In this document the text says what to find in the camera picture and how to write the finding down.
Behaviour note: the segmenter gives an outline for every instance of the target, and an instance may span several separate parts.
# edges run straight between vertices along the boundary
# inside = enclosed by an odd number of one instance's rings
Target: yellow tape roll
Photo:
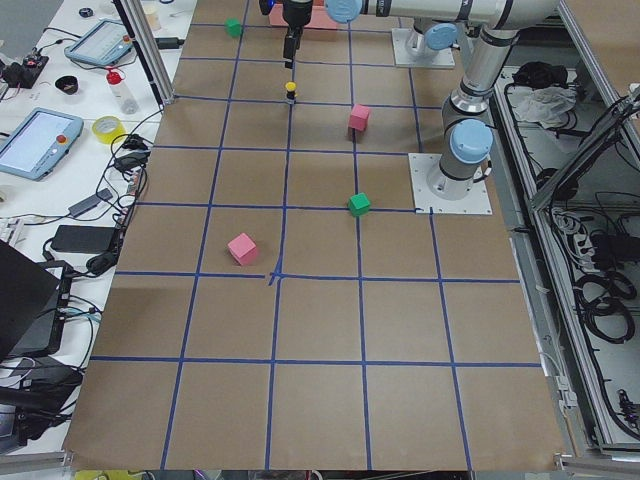
[[[117,141],[124,140],[124,135],[127,133],[120,119],[112,116],[97,119],[93,122],[91,131],[96,137],[98,137],[100,143],[106,143],[107,145],[111,145],[111,143],[118,137],[120,138],[118,138]]]

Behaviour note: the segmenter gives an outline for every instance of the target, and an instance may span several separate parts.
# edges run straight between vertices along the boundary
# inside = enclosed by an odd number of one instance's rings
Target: plastic bottle
[[[124,78],[113,68],[107,68],[107,70],[109,71],[107,73],[107,83],[109,83],[113,96],[116,97],[120,105],[120,110],[127,115],[135,113],[138,110],[138,102],[131,95],[131,90],[124,83]]]

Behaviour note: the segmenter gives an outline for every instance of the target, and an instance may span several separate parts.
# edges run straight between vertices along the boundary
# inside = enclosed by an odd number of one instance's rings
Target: red bottle cap
[[[109,85],[117,85],[122,81],[120,74],[113,68],[107,67],[107,70],[109,71],[109,73],[107,73],[107,82],[109,82]]]

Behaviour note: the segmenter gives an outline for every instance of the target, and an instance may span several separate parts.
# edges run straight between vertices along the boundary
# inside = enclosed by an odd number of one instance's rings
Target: white table
[[[155,31],[154,35],[185,38],[196,1],[175,0],[170,4],[153,2],[157,4],[159,20],[162,25],[162,28]],[[103,3],[103,0],[65,0],[50,26],[82,35],[95,25],[98,19],[117,17],[117,14],[106,15],[101,9]],[[95,16],[89,19],[80,17],[78,10],[82,7],[91,7]],[[63,33],[46,31],[38,42],[38,46],[53,43],[64,37],[66,35]],[[108,87],[105,79],[106,72],[104,70],[83,70],[71,63],[64,56],[64,47],[68,44],[70,42],[53,45],[43,51],[43,54],[49,56],[50,60],[34,88],[22,89],[14,98],[0,102],[0,131],[11,132],[34,108],[42,107],[83,118],[82,135],[53,172],[41,181],[35,182],[0,173],[0,190],[7,195],[7,201],[0,204],[0,217],[26,213],[53,216],[68,213],[70,205],[95,192],[96,185],[110,159],[109,146],[100,143],[91,132],[93,120],[105,115],[115,115],[123,121],[126,131],[131,132],[138,122],[158,110],[158,105],[139,60],[122,68],[126,74],[126,83],[140,106],[140,109],[134,114],[124,115],[120,112]],[[181,50],[161,51],[162,59],[171,78],[175,75],[180,53]],[[122,62],[126,63],[132,58],[133,54],[129,54]],[[74,75],[79,79],[78,93],[66,95],[55,88],[55,80],[63,75]],[[15,92],[15,89],[11,89],[7,97],[11,97]],[[145,122],[137,130],[137,133],[153,140],[160,120],[160,114],[154,116]],[[120,193],[126,191],[126,182],[122,180],[118,172],[109,175],[108,178]],[[108,205],[103,203],[80,218],[98,217],[107,208]],[[54,235],[59,224],[73,223],[95,226],[114,225],[111,212],[108,212],[102,219],[90,223],[64,219],[49,225],[29,226],[23,230],[22,239],[16,248],[34,261],[43,261],[41,255],[43,243]],[[65,260],[78,270],[85,271],[85,263],[92,255],[56,253],[55,256],[57,259]],[[111,269],[97,279],[74,281],[72,293],[86,298],[101,308],[104,307],[114,270]],[[94,335],[96,331],[97,326],[94,325]],[[90,345],[90,333],[91,329],[86,320],[69,322],[65,325],[60,350],[54,357],[62,363],[78,365]],[[73,393],[70,401],[77,397],[78,390],[76,389]],[[26,447],[13,452],[13,454],[59,451],[67,430],[68,422],[56,428],[50,428],[38,441],[30,441]]]

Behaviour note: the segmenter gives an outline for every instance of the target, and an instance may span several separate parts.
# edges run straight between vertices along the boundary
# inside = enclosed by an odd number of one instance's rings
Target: blue joint cap
[[[453,23],[439,23],[427,30],[424,38],[431,50],[444,50],[456,43],[458,28]]]
[[[349,23],[360,15],[362,0],[325,0],[324,8],[333,21]]]
[[[480,120],[463,120],[455,127],[449,140],[451,152],[467,165],[482,162],[493,145],[493,132]]]

